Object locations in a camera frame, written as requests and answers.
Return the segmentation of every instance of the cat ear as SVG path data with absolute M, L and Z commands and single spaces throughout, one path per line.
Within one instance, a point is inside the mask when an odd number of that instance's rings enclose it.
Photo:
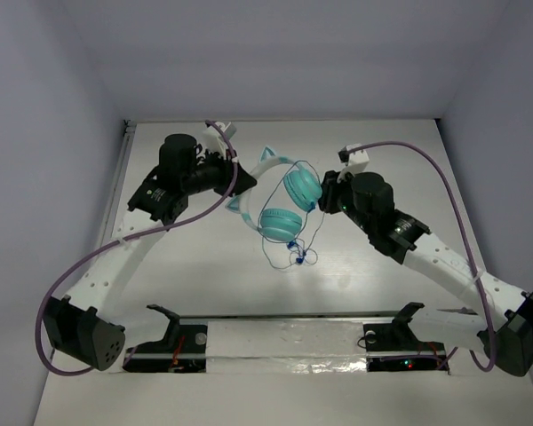
M 270 157 L 276 157 L 276 152 L 270 146 L 265 146 L 262 154 L 260 155 L 259 162 L 269 159 Z
M 225 205 L 225 208 L 233 213 L 241 213 L 239 210 L 239 197 L 233 197 L 231 201 Z

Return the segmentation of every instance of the ear cup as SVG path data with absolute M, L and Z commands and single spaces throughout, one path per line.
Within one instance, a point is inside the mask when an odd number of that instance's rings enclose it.
M 284 177 L 283 182 L 286 192 L 299 209 L 315 209 L 316 203 L 322 197 L 322 187 L 309 170 L 294 170 Z
M 302 217 L 286 209 L 265 209 L 259 222 L 262 235 L 280 242 L 294 240 L 302 229 Z

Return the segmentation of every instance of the robotic arm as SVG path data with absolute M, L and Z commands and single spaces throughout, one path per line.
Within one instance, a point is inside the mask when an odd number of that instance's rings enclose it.
M 230 123 L 218 125 L 229 137 L 235 132 Z M 257 184 L 231 158 L 213 128 L 204 132 L 204 138 L 205 152 L 191 136 L 166 138 L 158 166 L 129 201 L 129 211 L 115 234 L 120 244 L 117 241 L 114 249 L 100 256 L 63 299 L 47 299 L 43 320 L 53 348 L 101 371 L 117 364 L 123 356 L 125 330 L 122 323 L 110 322 L 110 314 L 147 252 L 162 238 L 163 233 L 152 231 L 173 224 L 187 208 L 190 195 L 227 192 L 234 164 L 237 176 L 228 195 L 245 193 Z M 331 215 L 343 212 L 368 235 L 378 252 L 422 273 L 478 313 L 464 315 L 407 304 L 393 321 L 398 337 L 444 342 L 490 355 L 491 320 L 496 332 L 496 365 L 511 375 L 525 375 L 533 364 L 533 292 L 526 293 L 486 272 L 474 274 L 468 261 L 426 225 L 396 209 L 393 188 L 380 175 L 364 171 L 369 157 L 363 150 L 349 146 L 340 152 L 340 159 L 345 167 L 324 176 L 320 209 Z M 147 236 L 133 241 L 123 237 L 134 231 Z M 489 318 L 475 286 L 480 277 Z M 177 348 L 179 317 L 157 305 L 148 308 L 165 317 L 163 325 L 152 330 L 154 336 L 163 335 L 162 340 L 142 343 L 127 326 L 127 346 Z

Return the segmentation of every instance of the white table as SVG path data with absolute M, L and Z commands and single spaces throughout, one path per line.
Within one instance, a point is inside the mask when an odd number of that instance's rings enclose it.
M 338 169 L 344 145 L 403 140 L 425 149 L 456 186 L 434 121 L 239 122 L 233 139 L 243 167 L 252 169 L 264 145 L 310 161 L 322 174 Z M 198 137 L 200 123 L 145 123 L 134 136 L 116 212 L 157 164 L 157 152 L 171 133 Z M 456 221 L 441 180 L 417 154 L 399 147 L 369 152 L 370 169 L 395 190 L 402 209 L 429 225 L 463 253 Z M 253 192 L 255 216 L 284 169 L 261 179 Z M 459 205 L 463 208 L 456 191 Z M 217 200 L 214 193 L 190 199 L 185 217 Z M 292 208 L 283 190 L 273 205 Z M 467 215 L 466 227 L 472 236 Z M 319 220 L 313 214 L 309 220 Z M 474 252 L 481 259 L 475 239 Z M 394 311 L 420 301 L 437 308 L 461 303 L 431 281 L 377 253 L 343 215 L 326 217 L 314 247 L 319 263 L 290 272 L 270 268 L 260 238 L 236 215 L 218 209 L 195 225 L 179 228 L 148 254 L 123 293 L 122 312 L 158 303 L 180 315 Z M 76 368 L 56 355 L 60 367 Z M 439 372 L 363 375 L 50 375 L 36 419 L 50 424 L 529 424 L 533 386 L 475 369 L 462 351 L 452 376 Z

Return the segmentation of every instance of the headphones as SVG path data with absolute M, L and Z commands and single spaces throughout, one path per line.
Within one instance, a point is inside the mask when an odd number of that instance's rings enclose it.
M 298 167 L 297 170 L 287 172 L 282 183 L 294 204 L 300 210 L 310 213 L 322 197 L 322 187 L 319 179 L 310 170 L 304 168 L 300 161 L 277 155 L 271 147 L 265 146 L 259 164 L 250 172 L 250 175 L 259 180 L 267 170 L 282 164 Z M 259 225 L 256 225 L 249 214 L 251 191 L 252 188 L 234 197 L 227 203 L 226 208 L 240 214 L 244 223 L 263 237 L 270 241 L 285 242 L 290 248 L 290 244 L 302 232 L 302 217 L 287 209 L 263 209 L 259 215 Z

